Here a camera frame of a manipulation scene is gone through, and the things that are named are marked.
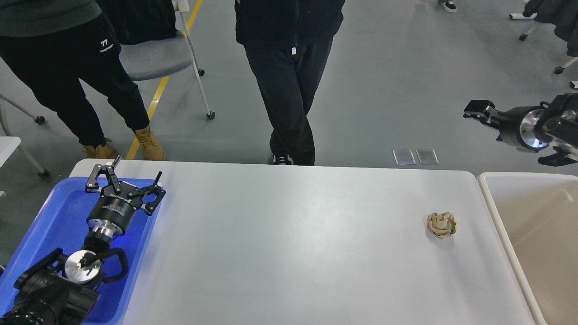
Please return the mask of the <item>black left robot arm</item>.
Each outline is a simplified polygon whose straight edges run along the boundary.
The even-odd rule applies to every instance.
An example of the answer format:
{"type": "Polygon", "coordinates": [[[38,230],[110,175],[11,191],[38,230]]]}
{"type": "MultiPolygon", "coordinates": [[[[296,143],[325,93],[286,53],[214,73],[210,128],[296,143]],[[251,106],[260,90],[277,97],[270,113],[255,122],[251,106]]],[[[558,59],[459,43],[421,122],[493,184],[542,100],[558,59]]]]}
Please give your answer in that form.
{"type": "Polygon", "coordinates": [[[94,165],[50,193],[1,275],[3,325],[114,325],[123,317],[166,194],[155,179],[94,165]]]}

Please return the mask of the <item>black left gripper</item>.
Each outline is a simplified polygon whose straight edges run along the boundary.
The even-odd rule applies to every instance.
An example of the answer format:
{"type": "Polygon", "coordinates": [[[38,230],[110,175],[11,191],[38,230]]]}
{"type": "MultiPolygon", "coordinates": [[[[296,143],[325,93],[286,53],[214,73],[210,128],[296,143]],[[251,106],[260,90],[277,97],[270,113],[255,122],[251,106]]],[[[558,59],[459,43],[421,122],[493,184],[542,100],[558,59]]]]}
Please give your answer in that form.
{"type": "Polygon", "coordinates": [[[95,207],[86,218],[89,230],[100,232],[108,237],[124,235],[137,209],[142,209],[147,216],[153,215],[167,193],[163,189],[159,171],[152,185],[138,188],[131,183],[120,182],[114,169],[121,161],[117,155],[113,162],[96,164],[85,183],[86,193],[100,193],[95,207]],[[100,187],[97,178],[104,175],[108,186],[100,187]],[[153,201],[144,202],[146,197],[153,196],[153,201]]]}

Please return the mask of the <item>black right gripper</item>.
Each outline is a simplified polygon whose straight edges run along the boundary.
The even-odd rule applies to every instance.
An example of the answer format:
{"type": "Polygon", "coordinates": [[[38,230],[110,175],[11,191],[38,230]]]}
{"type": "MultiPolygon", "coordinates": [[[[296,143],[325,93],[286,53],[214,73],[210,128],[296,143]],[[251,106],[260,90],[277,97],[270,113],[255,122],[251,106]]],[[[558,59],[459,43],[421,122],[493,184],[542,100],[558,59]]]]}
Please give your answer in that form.
{"type": "Polygon", "coordinates": [[[470,100],[464,109],[463,117],[498,130],[498,142],[522,152],[539,152],[550,145],[547,140],[538,138],[535,131],[544,111],[543,106],[514,107],[508,111],[498,111],[490,100],[470,100]]]}

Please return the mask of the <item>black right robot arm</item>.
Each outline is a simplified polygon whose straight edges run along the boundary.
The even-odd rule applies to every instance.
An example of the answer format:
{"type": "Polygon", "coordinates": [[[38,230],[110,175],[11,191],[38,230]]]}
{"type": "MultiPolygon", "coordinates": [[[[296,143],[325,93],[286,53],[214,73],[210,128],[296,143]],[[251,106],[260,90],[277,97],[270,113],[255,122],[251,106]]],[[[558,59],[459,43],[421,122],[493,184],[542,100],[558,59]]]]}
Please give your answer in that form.
{"type": "Polygon", "coordinates": [[[560,167],[577,162],[576,93],[558,95],[551,103],[508,111],[498,111],[490,100],[470,100],[463,117],[497,130],[497,141],[521,152],[537,153],[551,147],[555,153],[539,157],[541,165],[560,167]]]}

